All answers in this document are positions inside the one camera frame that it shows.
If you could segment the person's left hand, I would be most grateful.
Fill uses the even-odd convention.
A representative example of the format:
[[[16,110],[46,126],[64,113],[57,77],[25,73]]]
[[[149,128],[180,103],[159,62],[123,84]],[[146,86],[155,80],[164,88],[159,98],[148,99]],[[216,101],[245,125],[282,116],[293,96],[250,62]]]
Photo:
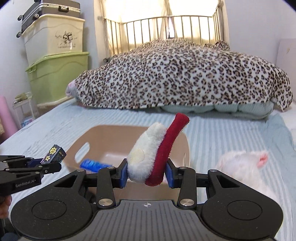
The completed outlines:
[[[6,196],[0,205],[0,219],[5,219],[9,215],[9,208],[12,202],[12,196]]]

